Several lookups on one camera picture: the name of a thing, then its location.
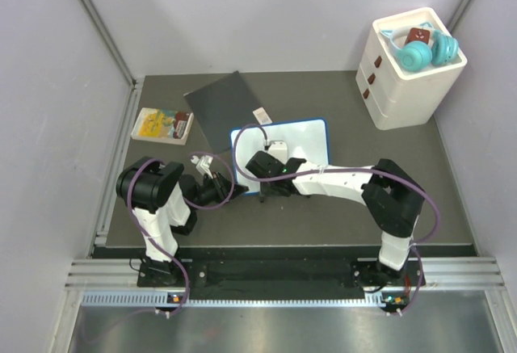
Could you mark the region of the blue framed whiteboard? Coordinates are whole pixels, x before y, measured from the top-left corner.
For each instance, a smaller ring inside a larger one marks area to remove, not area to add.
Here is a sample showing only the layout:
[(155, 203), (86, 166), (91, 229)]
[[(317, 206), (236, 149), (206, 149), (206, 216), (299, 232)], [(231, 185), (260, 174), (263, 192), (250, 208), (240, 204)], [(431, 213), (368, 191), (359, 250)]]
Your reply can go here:
[[(287, 145), (288, 158), (305, 158), (320, 165), (330, 163), (330, 141), (324, 119), (285, 121), (266, 124), (263, 128), (269, 141), (283, 141)], [(235, 145), (239, 131), (240, 128), (235, 128), (229, 134), (231, 152), (237, 149), (237, 164), (246, 174), (252, 176), (245, 166), (256, 152), (263, 150), (263, 133), (258, 127), (247, 128)]]

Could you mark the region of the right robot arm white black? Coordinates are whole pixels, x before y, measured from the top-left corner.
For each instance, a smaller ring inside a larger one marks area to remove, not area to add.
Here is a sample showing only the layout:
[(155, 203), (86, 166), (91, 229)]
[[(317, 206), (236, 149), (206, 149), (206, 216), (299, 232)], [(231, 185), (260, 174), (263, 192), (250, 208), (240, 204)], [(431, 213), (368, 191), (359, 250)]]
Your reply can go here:
[(257, 179), (296, 175), (263, 183), (268, 194), (323, 195), (365, 206), (381, 229), (381, 245), (376, 263), (358, 268), (355, 275), (363, 286), (383, 287), (397, 284), (406, 276), (406, 261), (424, 199), (406, 185), (372, 174), (370, 169), (365, 166), (360, 172), (342, 172), (339, 166), (320, 165), (304, 158), (281, 162), (265, 151), (258, 151), (246, 163), (246, 170)]

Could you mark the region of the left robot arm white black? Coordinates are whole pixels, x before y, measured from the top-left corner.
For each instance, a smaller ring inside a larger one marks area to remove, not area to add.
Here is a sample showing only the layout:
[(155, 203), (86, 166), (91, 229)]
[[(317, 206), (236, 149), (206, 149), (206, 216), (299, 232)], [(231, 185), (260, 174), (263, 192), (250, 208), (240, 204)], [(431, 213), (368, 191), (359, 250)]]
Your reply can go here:
[(184, 174), (179, 162), (164, 164), (143, 157), (124, 169), (116, 181), (116, 194), (124, 201), (145, 241), (137, 285), (165, 288), (185, 282), (183, 266), (175, 257), (176, 234), (187, 236), (194, 229), (199, 210), (226, 204), (249, 191), (247, 186), (211, 170), (213, 156), (193, 155), (192, 164), (203, 176), (199, 183)]

